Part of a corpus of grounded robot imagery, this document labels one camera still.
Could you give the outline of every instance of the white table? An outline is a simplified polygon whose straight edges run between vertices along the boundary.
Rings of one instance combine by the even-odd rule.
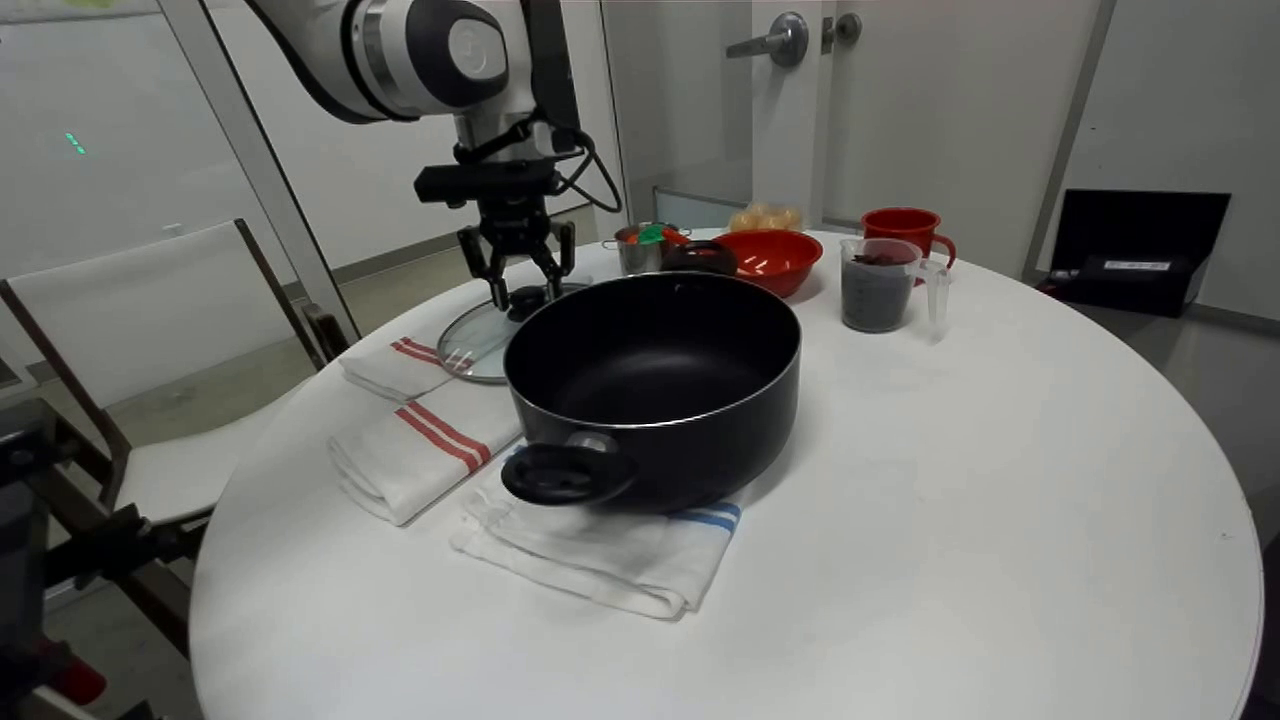
[[[212,516],[193,606],[206,715],[1241,715],[1264,577],[1201,415],[1120,339],[972,262],[938,345],[856,335],[823,240],[778,483],[694,617],[454,555],[460,490],[413,529],[350,509],[322,440],[391,409],[327,366]]]

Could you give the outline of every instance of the door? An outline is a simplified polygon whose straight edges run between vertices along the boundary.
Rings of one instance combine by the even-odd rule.
[[[797,68],[722,49],[799,13]],[[1020,274],[1107,0],[617,0],[603,3],[633,220],[722,224],[784,201],[807,224],[942,214],[958,255]]]

